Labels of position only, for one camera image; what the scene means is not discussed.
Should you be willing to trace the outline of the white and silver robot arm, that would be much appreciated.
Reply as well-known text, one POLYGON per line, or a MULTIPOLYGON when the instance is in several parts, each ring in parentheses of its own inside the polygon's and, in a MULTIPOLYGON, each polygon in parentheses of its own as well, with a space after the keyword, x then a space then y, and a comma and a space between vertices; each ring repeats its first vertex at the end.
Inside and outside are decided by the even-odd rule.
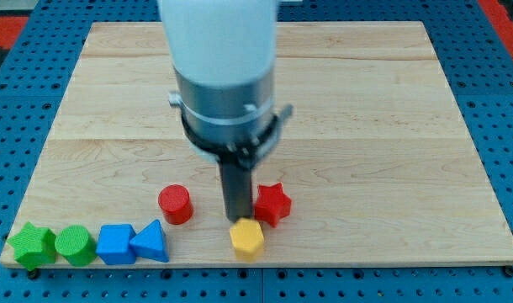
POLYGON ((277 0, 161 0, 186 136, 221 165, 253 169, 277 144, 277 0))

